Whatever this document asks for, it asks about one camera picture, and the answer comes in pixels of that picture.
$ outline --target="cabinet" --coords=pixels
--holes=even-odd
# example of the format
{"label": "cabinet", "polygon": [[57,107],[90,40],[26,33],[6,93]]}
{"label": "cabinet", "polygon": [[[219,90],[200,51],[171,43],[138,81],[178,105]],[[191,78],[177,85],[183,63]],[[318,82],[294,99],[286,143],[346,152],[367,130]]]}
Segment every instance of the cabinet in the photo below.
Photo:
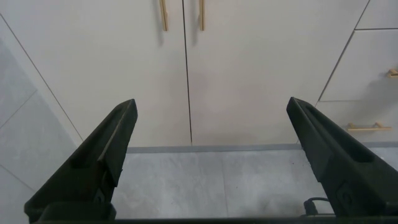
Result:
{"label": "cabinet", "polygon": [[85,139],[135,98],[130,146],[191,144],[182,2],[1,0],[0,12]]}
{"label": "cabinet", "polygon": [[130,146],[296,143],[289,98],[318,101],[368,0],[200,2],[166,0],[167,32],[159,0],[0,12],[83,139],[135,98]]}
{"label": "cabinet", "polygon": [[[360,142],[397,141],[398,104],[394,100],[318,102],[317,109]],[[379,129],[376,122],[391,129]],[[349,123],[357,130],[349,131]]]}
{"label": "cabinet", "polygon": [[296,143],[368,1],[184,1],[193,145]]}
{"label": "cabinet", "polygon": [[347,46],[322,101],[380,100],[395,98],[398,79],[398,30],[356,30]]}
{"label": "cabinet", "polygon": [[370,0],[357,29],[398,28],[397,0]]}

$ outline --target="wooden handle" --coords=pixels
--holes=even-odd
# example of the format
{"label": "wooden handle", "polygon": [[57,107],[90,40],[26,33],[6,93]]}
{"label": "wooden handle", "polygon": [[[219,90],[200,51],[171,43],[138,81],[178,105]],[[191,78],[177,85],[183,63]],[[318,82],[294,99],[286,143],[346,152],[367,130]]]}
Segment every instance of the wooden handle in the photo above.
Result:
{"label": "wooden handle", "polygon": [[376,122],[374,123],[373,127],[370,128],[359,128],[356,127],[353,123],[348,123],[347,131],[390,131],[392,130],[392,127],[384,127],[380,123]]}
{"label": "wooden handle", "polygon": [[159,0],[160,13],[162,14],[163,30],[169,30],[169,21],[167,20],[166,0]]}
{"label": "wooden handle", "polygon": [[390,69],[389,72],[388,72],[388,74],[387,74],[387,77],[389,77],[389,78],[398,78],[398,72],[397,72],[397,70],[395,70],[395,69]]}
{"label": "wooden handle", "polygon": [[199,23],[200,30],[205,30],[205,0],[199,0]]}

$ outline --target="tiled floor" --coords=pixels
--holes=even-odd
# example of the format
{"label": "tiled floor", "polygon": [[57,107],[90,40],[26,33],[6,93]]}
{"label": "tiled floor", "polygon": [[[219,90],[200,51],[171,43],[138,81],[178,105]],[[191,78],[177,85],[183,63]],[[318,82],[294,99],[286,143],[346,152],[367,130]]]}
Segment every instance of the tiled floor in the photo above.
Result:
{"label": "tiled floor", "polygon": [[[398,168],[398,149],[372,149]],[[296,217],[325,197],[301,150],[128,154],[117,218]],[[320,213],[332,213],[317,202]]]}

